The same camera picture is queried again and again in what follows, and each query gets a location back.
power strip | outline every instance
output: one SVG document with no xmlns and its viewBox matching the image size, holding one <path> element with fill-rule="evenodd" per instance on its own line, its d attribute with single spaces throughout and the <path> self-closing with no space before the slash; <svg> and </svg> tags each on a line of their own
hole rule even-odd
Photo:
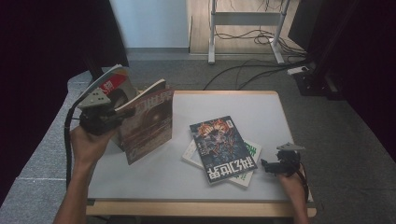
<svg viewBox="0 0 396 224">
<path fill-rule="evenodd" d="M 302 73 L 302 72 L 306 72 L 306 71 L 309 71 L 309 69 L 305 66 L 291 68 L 288 70 L 288 75 L 294 75 L 294 74 Z"/>
</svg>

book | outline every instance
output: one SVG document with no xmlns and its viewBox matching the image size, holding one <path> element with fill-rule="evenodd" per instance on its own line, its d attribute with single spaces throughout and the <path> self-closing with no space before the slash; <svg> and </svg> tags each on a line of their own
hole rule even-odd
<svg viewBox="0 0 396 224">
<path fill-rule="evenodd" d="M 250 155 L 253 157 L 253 160 L 257 162 L 260 153 L 262 152 L 262 146 L 253 143 L 251 141 L 248 141 L 246 139 L 244 139 L 244 142 L 247 145 L 247 149 Z M 204 169 L 204 166 L 202 165 L 201 158 L 198 154 L 197 146 L 195 145 L 194 140 L 190 142 L 189 146 L 187 147 L 186 151 L 181 156 L 181 158 L 183 159 L 183 161 L 186 161 L 198 168 Z M 252 176 L 253 176 L 253 171 L 250 171 L 242 175 L 236 175 L 234 177 L 231 177 L 229 178 L 229 180 L 239 186 L 247 188 Z"/>
<path fill-rule="evenodd" d="M 190 125 L 209 184 L 257 169 L 230 116 Z"/>
<path fill-rule="evenodd" d="M 112 141 L 126 154 L 128 164 L 141 159 L 172 138 L 174 90 L 160 79 L 139 92 L 129 79 L 130 68 L 119 64 L 96 79 L 80 97 L 82 110 L 110 111 L 125 115 Z M 88 94 L 98 97 L 87 97 Z"/>
</svg>

black curtain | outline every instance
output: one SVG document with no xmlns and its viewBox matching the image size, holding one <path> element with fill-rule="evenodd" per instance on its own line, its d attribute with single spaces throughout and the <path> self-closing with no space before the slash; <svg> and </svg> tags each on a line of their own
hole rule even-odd
<svg viewBox="0 0 396 224">
<path fill-rule="evenodd" d="M 108 1 L 2 1 L 0 22 L 2 203 L 63 105 L 68 79 L 128 61 Z"/>
</svg>

wall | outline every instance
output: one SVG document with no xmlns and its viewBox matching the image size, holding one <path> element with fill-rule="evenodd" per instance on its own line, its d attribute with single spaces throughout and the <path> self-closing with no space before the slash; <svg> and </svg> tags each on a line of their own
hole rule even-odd
<svg viewBox="0 0 396 224">
<path fill-rule="evenodd" d="M 188 48 L 189 0 L 110 0 L 125 48 Z"/>
</svg>

illustrated cover art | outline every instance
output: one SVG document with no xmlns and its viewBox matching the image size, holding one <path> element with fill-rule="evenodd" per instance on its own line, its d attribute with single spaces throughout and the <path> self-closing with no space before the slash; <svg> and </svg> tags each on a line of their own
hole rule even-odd
<svg viewBox="0 0 396 224">
<path fill-rule="evenodd" d="M 248 141 L 244 139 L 245 144 L 247 145 L 247 149 L 250 153 L 250 155 L 253 157 L 253 160 L 257 162 L 259 159 L 260 153 L 262 152 L 262 146 L 259 144 L 253 143 L 251 141 Z M 182 155 L 182 158 L 184 161 L 197 166 L 198 168 L 204 169 L 204 166 L 202 165 L 201 158 L 198 154 L 197 146 L 195 144 L 195 141 L 192 140 L 187 147 L 186 151 Z M 242 187 L 247 188 L 248 184 L 250 183 L 250 179 L 253 176 L 253 171 L 241 174 L 241 175 L 236 175 L 229 180 L 235 184 L 238 184 Z"/>
<path fill-rule="evenodd" d="M 120 144 L 128 164 L 141 159 L 172 138 L 174 90 L 163 89 L 142 96 L 118 112 L 135 109 L 133 117 L 120 126 Z"/>
<path fill-rule="evenodd" d="M 257 169 L 230 116 L 190 126 L 209 184 Z"/>
</svg>

